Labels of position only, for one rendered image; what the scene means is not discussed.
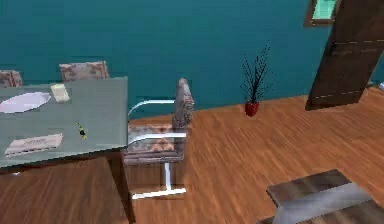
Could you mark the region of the dark plant in red pot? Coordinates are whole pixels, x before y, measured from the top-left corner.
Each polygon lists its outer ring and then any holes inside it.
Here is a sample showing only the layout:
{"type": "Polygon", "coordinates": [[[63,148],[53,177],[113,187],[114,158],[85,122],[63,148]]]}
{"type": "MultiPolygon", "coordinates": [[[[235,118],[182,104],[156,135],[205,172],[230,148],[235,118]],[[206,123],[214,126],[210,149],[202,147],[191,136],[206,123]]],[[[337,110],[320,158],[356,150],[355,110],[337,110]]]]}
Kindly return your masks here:
{"type": "Polygon", "coordinates": [[[244,111],[249,117],[257,114],[260,99],[270,88],[270,85],[265,83],[268,74],[269,52],[270,46],[266,44],[255,56],[253,63],[250,63],[248,57],[244,56],[244,62],[242,63],[244,81],[240,88],[245,94],[244,111]]]}

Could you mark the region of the grey glass dining table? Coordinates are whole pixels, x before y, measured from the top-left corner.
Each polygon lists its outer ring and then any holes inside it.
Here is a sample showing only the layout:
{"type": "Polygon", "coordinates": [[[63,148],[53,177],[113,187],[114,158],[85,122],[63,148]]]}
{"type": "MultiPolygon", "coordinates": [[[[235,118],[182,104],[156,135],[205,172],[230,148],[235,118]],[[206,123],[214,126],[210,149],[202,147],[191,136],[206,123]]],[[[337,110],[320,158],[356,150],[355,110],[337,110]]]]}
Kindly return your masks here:
{"type": "Polygon", "coordinates": [[[0,175],[83,160],[106,158],[126,217],[135,222],[121,150],[127,146],[128,80],[125,77],[67,82],[70,100],[54,99],[23,113],[0,113],[0,175]],[[78,122],[87,139],[79,134],[78,122]],[[63,134],[59,147],[6,157],[16,139],[63,134]]]}

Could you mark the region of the black and yellow small bottle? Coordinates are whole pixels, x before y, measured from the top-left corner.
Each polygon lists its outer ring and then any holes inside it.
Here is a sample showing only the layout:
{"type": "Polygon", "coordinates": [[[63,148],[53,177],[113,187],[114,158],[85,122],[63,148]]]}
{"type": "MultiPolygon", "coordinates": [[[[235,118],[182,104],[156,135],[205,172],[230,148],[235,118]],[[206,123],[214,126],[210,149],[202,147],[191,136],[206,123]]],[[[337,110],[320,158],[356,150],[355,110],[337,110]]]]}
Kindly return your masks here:
{"type": "Polygon", "coordinates": [[[81,138],[82,138],[83,140],[87,139],[85,130],[84,130],[84,128],[82,127],[81,123],[78,122],[77,124],[78,124],[78,126],[79,126],[79,134],[80,134],[81,138]]]}

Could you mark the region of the cream rectangular block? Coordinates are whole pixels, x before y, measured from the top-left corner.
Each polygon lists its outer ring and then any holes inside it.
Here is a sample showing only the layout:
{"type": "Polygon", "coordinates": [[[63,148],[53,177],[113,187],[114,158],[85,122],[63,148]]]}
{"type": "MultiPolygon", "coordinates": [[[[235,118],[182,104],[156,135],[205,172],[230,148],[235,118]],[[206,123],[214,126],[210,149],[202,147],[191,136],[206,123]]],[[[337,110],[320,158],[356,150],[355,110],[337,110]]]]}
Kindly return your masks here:
{"type": "Polygon", "coordinates": [[[57,102],[66,102],[70,99],[64,84],[55,84],[51,86],[51,91],[57,102]]]}

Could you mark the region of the brown framed window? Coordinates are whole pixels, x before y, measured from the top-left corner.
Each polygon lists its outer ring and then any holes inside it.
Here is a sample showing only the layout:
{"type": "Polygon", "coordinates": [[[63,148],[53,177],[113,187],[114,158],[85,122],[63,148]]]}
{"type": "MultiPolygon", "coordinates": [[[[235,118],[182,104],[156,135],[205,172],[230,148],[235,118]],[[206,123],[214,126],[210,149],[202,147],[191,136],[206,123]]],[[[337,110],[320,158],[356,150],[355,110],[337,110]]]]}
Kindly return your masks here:
{"type": "Polygon", "coordinates": [[[341,0],[308,0],[305,27],[329,26],[335,21],[341,0]]]}

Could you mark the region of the dark brown wooden cabinet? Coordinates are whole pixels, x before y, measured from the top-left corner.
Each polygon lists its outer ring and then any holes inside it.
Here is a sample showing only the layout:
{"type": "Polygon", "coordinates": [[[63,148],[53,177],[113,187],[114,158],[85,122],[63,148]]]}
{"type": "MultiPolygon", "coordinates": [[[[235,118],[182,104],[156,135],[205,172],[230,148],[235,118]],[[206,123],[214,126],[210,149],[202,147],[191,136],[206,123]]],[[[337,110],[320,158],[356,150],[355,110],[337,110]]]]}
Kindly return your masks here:
{"type": "Polygon", "coordinates": [[[384,53],[384,0],[336,0],[331,33],[309,93],[306,110],[357,103],[384,53]]]}

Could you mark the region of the white oval plate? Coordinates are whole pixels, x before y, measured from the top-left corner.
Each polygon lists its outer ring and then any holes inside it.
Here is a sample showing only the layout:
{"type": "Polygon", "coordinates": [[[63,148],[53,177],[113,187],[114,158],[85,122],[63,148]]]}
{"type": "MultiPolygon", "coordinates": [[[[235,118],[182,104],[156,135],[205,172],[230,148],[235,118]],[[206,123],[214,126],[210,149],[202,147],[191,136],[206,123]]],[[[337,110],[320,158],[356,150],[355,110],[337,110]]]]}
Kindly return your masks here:
{"type": "Polygon", "coordinates": [[[51,95],[46,92],[25,93],[11,97],[0,103],[1,113],[23,113],[39,108],[51,99],[51,95]]]}

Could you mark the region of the patterned chair with chrome frame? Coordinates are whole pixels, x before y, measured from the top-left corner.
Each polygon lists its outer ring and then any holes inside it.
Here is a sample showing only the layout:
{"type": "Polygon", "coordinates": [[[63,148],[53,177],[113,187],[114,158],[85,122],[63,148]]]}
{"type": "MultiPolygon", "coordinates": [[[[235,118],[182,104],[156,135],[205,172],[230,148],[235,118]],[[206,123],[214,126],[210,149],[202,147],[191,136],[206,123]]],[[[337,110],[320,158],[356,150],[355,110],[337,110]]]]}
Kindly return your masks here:
{"type": "Polygon", "coordinates": [[[105,61],[60,64],[59,69],[65,82],[109,78],[105,61]]]}
{"type": "Polygon", "coordinates": [[[23,85],[23,79],[19,71],[0,70],[0,88],[19,87],[23,85]]]}
{"type": "Polygon", "coordinates": [[[134,193],[133,200],[185,194],[185,187],[172,186],[171,165],[184,160],[189,125],[195,102],[188,81],[180,78],[174,99],[154,99],[137,103],[128,115],[144,105],[172,104],[174,112],[170,124],[132,125],[128,122],[127,147],[123,150],[126,165],[164,165],[165,188],[159,191],[134,193]]]}

